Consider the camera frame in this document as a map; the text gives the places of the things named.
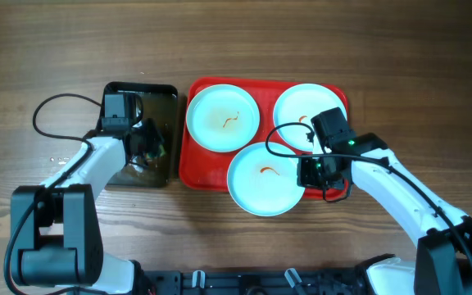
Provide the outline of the green yellow sponge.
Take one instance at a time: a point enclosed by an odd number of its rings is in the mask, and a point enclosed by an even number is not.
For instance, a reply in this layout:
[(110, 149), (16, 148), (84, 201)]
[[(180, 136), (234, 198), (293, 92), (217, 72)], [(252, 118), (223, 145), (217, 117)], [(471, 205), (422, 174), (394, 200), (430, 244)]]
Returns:
[(150, 147), (144, 154), (145, 161), (157, 161), (166, 155), (165, 147), (162, 144)]

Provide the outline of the light blue plate front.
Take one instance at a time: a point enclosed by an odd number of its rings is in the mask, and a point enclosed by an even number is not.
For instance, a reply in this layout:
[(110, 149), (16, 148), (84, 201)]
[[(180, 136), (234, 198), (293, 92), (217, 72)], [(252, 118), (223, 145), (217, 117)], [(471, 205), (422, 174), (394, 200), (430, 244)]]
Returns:
[(279, 143), (254, 143), (230, 162), (227, 186), (230, 196), (255, 216), (277, 216), (302, 199), (297, 184), (295, 152)]

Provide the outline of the light blue plate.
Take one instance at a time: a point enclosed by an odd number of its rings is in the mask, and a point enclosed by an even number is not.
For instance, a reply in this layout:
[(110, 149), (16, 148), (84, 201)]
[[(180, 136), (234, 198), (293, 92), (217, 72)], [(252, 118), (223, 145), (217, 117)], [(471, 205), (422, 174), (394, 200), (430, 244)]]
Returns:
[(254, 143), (230, 162), (227, 186), (230, 196), (255, 216), (277, 216), (302, 199), (297, 184), (295, 152), (279, 143)]
[[(335, 107), (338, 107), (347, 119), (344, 103), (330, 88), (319, 84), (297, 84), (279, 96), (273, 111), (273, 121), (275, 126), (293, 122), (309, 125), (314, 116)], [(292, 148), (312, 152), (313, 144), (306, 136), (308, 132), (309, 130), (301, 125), (285, 126), (277, 130), (281, 139)]]
[(260, 123), (255, 99), (231, 84), (215, 84), (201, 90), (186, 113), (189, 134), (211, 152), (232, 152), (244, 147), (254, 138)]

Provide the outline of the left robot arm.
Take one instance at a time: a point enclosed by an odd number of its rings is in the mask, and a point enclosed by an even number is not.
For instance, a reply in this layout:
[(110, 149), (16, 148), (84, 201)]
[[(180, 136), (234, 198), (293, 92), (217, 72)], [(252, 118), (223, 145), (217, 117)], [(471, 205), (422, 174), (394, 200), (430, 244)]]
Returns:
[(3, 262), (7, 288), (52, 288), (55, 294), (154, 294), (137, 261), (103, 250), (95, 200), (135, 157), (158, 154), (162, 138), (143, 116), (139, 94), (109, 93), (96, 129), (64, 168), (11, 195), (11, 237)]

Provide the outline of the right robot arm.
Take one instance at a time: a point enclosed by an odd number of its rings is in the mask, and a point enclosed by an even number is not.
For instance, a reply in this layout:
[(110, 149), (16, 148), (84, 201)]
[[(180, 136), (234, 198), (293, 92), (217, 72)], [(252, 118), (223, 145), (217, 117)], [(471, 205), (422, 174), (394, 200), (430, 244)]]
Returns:
[(379, 257), (362, 274), (372, 294), (472, 294), (472, 216), (422, 184), (375, 134), (350, 129), (339, 108), (311, 118), (315, 152), (298, 165), (298, 183), (368, 193), (404, 229), (414, 261)]

